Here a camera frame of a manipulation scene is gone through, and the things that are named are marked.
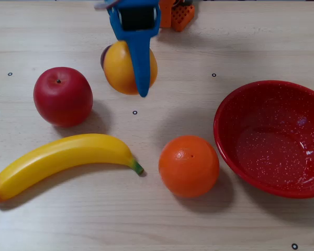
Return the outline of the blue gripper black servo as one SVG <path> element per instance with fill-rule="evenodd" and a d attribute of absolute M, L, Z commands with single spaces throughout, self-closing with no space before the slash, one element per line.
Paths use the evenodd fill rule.
<path fill-rule="evenodd" d="M 107 1 L 106 10 L 118 40 L 126 40 L 138 93 L 150 88 L 150 38 L 159 33 L 159 1 Z"/>

